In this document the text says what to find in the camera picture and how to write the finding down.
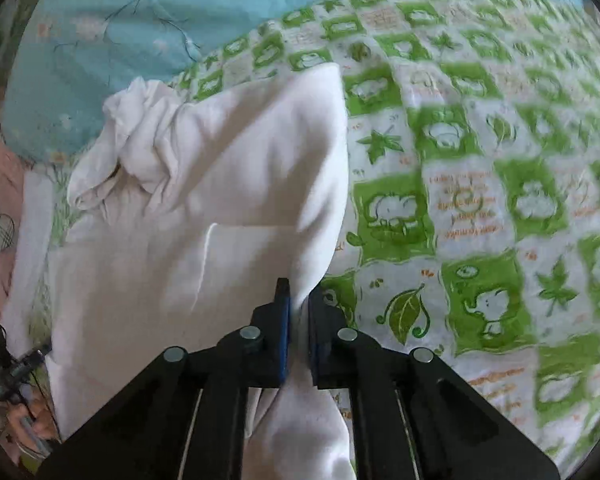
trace black cable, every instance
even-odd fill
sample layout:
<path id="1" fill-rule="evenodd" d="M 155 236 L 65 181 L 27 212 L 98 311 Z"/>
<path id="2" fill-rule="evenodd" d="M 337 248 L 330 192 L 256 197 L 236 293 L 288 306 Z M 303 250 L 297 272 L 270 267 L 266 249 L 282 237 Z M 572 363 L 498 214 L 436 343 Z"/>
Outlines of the black cable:
<path id="1" fill-rule="evenodd" d="M 60 426 L 58 426 L 58 421 L 56 420 L 56 416 L 54 415 L 54 412 L 51 409 L 51 406 L 49 405 L 48 400 L 46 400 L 46 395 L 42 391 L 42 388 L 40 387 L 40 383 L 38 382 L 38 378 L 36 377 L 35 373 L 32 373 L 31 375 L 33 377 L 33 380 L 36 381 L 36 387 L 40 391 L 40 395 L 42 395 L 42 398 L 45 400 L 46 408 L 49 410 L 49 413 L 51 413 L 51 418 L 54 421 L 54 425 L 56 427 L 56 433 L 58 434 L 58 442 L 60 442 L 62 444 L 62 439 L 60 437 Z"/>

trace white cloth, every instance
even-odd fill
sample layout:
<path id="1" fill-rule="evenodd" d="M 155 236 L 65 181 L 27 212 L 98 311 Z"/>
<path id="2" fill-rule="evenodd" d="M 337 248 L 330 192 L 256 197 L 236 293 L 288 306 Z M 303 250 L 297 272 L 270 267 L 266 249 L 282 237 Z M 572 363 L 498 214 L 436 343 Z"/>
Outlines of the white cloth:
<path id="1" fill-rule="evenodd" d="M 36 288 L 42 275 L 51 236 L 53 185 L 43 174 L 26 171 L 22 218 L 11 288 L 0 324 L 7 333 L 9 352 L 19 357 L 31 349 L 29 333 Z"/>
<path id="2" fill-rule="evenodd" d="M 165 347 L 248 324 L 288 276 L 300 306 L 326 271 L 347 196 L 339 69 L 246 83 L 204 102 L 137 79 L 68 187 L 88 213 L 50 256 L 51 387 L 64 436 Z M 306 339 L 296 333 L 295 345 Z M 243 478 L 353 479 L 346 426 L 304 352 L 252 390 Z"/>

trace metal rivet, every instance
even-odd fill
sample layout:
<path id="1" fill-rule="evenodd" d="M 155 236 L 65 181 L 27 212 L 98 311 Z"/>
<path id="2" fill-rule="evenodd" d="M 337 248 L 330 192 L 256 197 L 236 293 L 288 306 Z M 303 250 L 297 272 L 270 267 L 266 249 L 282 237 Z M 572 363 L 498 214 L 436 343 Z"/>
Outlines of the metal rivet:
<path id="1" fill-rule="evenodd" d="M 413 351 L 413 358 L 421 363 L 430 363 L 433 361 L 433 352 L 428 348 L 416 348 Z"/>
<path id="2" fill-rule="evenodd" d="M 162 357 L 164 357 L 164 360 L 169 363 L 177 363 L 178 361 L 182 361 L 182 359 L 184 359 L 184 355 L 185 351 L 182 348 L 179 346 L 172 346 L 164 351 Z"/>
<path id="3" fill-rule="evenodd" d="M 257 326 L 247 325 L 240 329 L 242 339 L 254 340 L 260 337 L 260 329 Z"/>
<path id="4" fill-rule="evenodd" d="M 358 337 L 358 331 L 352 328 L 341 328 L 338 330 L 338 338 L 343 341 L 354 341 Z"/>

